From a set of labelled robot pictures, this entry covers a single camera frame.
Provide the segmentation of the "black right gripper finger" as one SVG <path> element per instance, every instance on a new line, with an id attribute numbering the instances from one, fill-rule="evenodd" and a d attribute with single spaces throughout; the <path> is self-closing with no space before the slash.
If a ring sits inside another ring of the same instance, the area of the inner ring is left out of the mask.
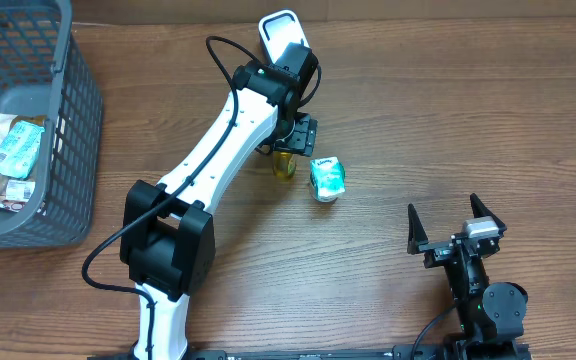
<path id="1" fill-rule="evenodd" d="M 475 193 L 472 193 L 469 196 L 469 199 L 471 210 L 475 218 L 491 217 L 496 226 L 499 228 L 500 233 L 504 233 L 507 230 L 506 224 L 492 211 L 490 211 Z"/>
<path id="2" fill-rule="evenodd" d="M 407 253 L 419 254 L 424 252 L 429 241 L 421 220 L 414 205 L 410 203 L 407 207 L 409 234 L 407 240 Z"/>

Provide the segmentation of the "yellow liquid bottle silver cap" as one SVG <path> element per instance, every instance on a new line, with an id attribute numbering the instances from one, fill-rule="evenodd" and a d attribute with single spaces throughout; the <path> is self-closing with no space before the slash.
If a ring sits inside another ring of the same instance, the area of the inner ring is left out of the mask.
<path id="1" fill-rule="evenodd" d="M 295 155 L 287 152 L 274 152 L 272 154 L 273 174 L 282 180 L 290 180 L 296 172 Z"/>

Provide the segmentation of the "green lidded jar with tissues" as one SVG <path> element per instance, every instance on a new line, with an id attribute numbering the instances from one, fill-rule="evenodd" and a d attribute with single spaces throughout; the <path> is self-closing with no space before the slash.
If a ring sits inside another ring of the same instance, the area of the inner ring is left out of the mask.
<path id="1" fill-rule="evenodd" d="M 310 188 L 315 200 L 336 201 L 346 192 L 345 168 L 337 157 L 310 161 Z"/>

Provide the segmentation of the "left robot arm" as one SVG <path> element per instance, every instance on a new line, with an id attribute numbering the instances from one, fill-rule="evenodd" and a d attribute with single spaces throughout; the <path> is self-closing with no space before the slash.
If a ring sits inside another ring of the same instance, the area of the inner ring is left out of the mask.
<path id="1" fill-rule="evenodd" d="M 317 122 L 299 109 L 320 71 L 304 42 L 288 43 L 267 64 L 252 59 L 238 67 L 221 113 L 190 154 L 157 184 L 139 180 L 129 190 L 120 259 L 141 293 L 140 333 L 130 358 L 184 357 L 189 297 L 215 257 L 218 203 L 258 146 L 312 154 Z"/>

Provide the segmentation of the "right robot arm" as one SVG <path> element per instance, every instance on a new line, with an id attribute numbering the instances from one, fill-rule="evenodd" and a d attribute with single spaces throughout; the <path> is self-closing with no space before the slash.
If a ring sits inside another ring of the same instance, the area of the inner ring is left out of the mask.
<path id="1" fill-rule="evenodd" d="M 461 332 L 444 337 L 433 347 L 438 359 L 529 359 L 526 345 L 516 339 L 524 334 L 527 291 L 517 283 L 492 283 L 483 260 L 500 250 L 506 224 L 490 211 L 476 194 L 470 195 L 473 217 L 448 241 L 431 243 L 416 208 L 407 207 L 409 234 L 407 252 L 422 254 L 424 267 L 442 267 L 447 276 L 453 304 L 431 320 L 419 333 L 408 356 L 419 356 L 426 334 L 455 311 Z"/>

